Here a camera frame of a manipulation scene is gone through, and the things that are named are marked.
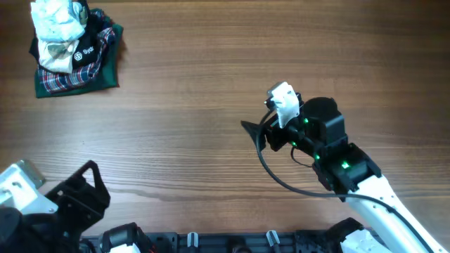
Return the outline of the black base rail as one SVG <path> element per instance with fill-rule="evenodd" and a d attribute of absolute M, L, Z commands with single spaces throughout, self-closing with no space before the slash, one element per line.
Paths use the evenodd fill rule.
<path fill-rule="evenodd" d="M 328 230 L 278 233 L 144 233 L 135 223 L 83 237 L 81 252 L 389 252 L 378 234 L 352 219 Z"/>

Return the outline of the cream camouflage garment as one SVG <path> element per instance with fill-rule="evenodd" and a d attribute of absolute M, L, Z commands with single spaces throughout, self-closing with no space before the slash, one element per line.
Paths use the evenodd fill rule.
<path fill-rule="evenodd" d="M 79 39 L 65 42 L 38 40 L 38 63 L 52 72 L 71 73 L 72 56 L 78 47 Z"/>

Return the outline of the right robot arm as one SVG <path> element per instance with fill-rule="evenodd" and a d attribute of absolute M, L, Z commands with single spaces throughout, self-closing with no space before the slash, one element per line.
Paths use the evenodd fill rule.
<path fill-rule="evenodd" d="M 377 242 L 356 221 L 334 229 L 333 242 L 341 252 L 445 252 L 445 248 L 420 224 L 397 197 L 381 168 L 356 144 L 349 142 L 345 121 L 332 98 L 303 102 L 295 95 L 291 103 L 266 100 L 268 112 L 260 122 L 243 121 L 257 156 L 270 177 L 284 188 L 306 196 L 338 198 L 356 211 L 377 233 Z M 311 168 L 327 190 L 301 190 L 273 173 L 262 154 L 291 144 L 313 158 Z"/>

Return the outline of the light blue striped garment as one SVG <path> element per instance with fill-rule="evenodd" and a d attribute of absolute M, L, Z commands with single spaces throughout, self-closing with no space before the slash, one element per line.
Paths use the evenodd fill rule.
<path fill-rule="evenodd" d="M 88 8 L 78 1 L 36 0 L 30 8 L 34 30 L 41 41 L 74 41 L 85 33 Z"/>

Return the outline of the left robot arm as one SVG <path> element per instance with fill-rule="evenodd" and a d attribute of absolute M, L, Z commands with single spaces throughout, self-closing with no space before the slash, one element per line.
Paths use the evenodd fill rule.
<path fill-rule="evenodd" d="M 96 242 L 83 237 L 110 205 L 95 162 L 89 160 L 43 194 L 39 189 L 45 183 L 29 160 L 19 160 L 2 171 L 2 252 L 156 252 L 136 223 L 112 228 Z"/>

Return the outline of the black garment white logo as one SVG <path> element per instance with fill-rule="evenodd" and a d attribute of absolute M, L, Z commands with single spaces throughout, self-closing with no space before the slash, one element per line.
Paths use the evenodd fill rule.
<path fill-rule="evenodd" d="M 85 27 L 85 33 L 79 38 L 78 47 L 75 49 L 75 53 L 72 56 L 72 66 L 73 66 L 72 71 L 76 70 L 79 67 L 88 65 L 96 61 L 97 53 L 99 51 L 99 42 L 97 36 L 98 33 L 100 33 L 100 31 L 103 30 L 105 27 L 102 21 L 102 17 L 100 15 L 93 14 L 87 2 L 85 1 L 78 1 L 78 2 L 84 4 L 89 9 L 89 18 L 87 20 L 87 25 Z M 32 39 L 32 44 L 30 46 L 30 54 L 34 57 L 37 64 L 40 67 L 42 67 L 38 63 L 39 59 L 38 40 L 35 31 L 34 37 Z"/>

